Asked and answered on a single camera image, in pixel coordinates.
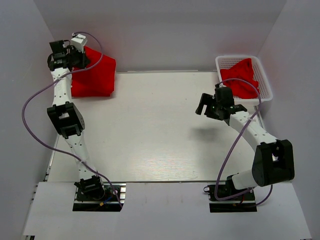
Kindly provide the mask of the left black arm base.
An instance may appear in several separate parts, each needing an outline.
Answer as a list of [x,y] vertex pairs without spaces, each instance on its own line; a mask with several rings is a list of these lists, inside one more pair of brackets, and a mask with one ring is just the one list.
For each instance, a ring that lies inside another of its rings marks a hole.
[[120,212],[125,203],[126,184],[110,185],[97,176],[75,182],[74,212]]

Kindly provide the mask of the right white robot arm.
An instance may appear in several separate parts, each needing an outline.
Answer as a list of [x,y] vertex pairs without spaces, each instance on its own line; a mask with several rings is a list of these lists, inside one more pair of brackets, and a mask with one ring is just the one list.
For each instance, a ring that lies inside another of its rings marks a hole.
[[292,143],[287,139],[277,139],[254,122],[243,105],[235,104],[229,87],[216,87],[214,95],[203,93],[195,113],[224,121],[254,150],[251,169],[227,177],[225,192],[229,198],[236,200],[244,191],[257,186],[265,187],[294,179]]

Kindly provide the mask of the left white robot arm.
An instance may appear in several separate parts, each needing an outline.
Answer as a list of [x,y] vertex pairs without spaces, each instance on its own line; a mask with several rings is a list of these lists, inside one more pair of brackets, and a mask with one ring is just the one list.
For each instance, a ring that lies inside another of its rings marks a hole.
[[85,121],[72,102],[72,73],[76,69],[85,69],[90,64],[86,56],[85,45],[88,42],[84,35],[74,36],[69,45],[64,40],[50,42],[52,54],[47,64],[54,81],[54,97],[52,106],[47,108],[47,114],[57,133],[68,144],[71,153],[75,155],[79,181],[76,187],[87,197],[99,200],[105,196],[106,187],[95,173],[84,140]]

